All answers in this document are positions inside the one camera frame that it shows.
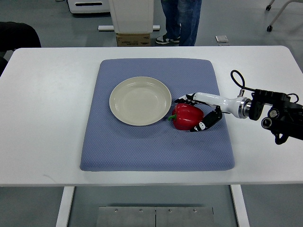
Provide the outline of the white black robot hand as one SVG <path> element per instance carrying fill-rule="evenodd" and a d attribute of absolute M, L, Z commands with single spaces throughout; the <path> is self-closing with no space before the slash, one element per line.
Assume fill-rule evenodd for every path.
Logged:
<path fill-rule="evenodd" d="M 232 114 L 239 119 L 247 118 L 251 100 L 242 96 L 228 99 L 223 96 L 197 92 L 181 96 L 175 100 L 175 103 L 185 103 L 189 105 L 204 104 L 214 108 L 214 110 L 209 112 L 202 121 L 190 129 L 191 132 L 196 132 L 208 130 L 220 121 L 223 114 L 226 113 Z"/>

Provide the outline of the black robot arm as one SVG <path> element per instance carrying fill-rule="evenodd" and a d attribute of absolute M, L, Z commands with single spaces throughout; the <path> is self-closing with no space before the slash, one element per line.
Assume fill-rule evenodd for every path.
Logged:
<path fill-rule="evenodd" d="M 262 128 L 271 131 L 275 143 L 281 145 L 289 137 L 303 139 L 303 106 L 291 102 L 289 94 L 255 89 L 252 99 L 247 99 L 240 108 L 241 117 L 258 120 L 264 105 L 271 106 L 267 117 L 261 121 Z"/>

